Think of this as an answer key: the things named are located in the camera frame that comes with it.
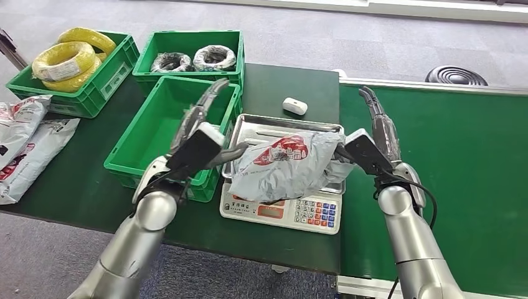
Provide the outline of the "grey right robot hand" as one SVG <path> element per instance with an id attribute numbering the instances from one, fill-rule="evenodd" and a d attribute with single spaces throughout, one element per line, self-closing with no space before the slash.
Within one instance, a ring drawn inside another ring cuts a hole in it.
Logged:
<path id="1" fill-rule="evenodd" d="M 374 91 L 363 86 L 359 88 L 359 95 L 369 107 L 372 120 L 372 137 L 378 149 L 394 168 L 392 174 L 421 184 L 416 170 L 402 161 L 396 127 L 392 119 L 386 114 Z"/>

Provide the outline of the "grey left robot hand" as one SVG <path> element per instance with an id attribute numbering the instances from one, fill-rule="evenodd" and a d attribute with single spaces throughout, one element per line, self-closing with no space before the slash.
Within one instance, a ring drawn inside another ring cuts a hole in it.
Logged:
<path id="1" fill-rule="evenodd" d="M 246 152 L 247 143 L 225 149 L 225 136 L 206 121 L 211 104 L 228 85 L 226 78 L 214 81 L 185 113 L 169 151 L 148 166 L 134 192 L 132 203 L 139 203 L 147 194 L 160 191 L 163 187 L 169 188 L 169 194 L 184 199 L 191 177 L 196 173 L 234 161 Z"/>

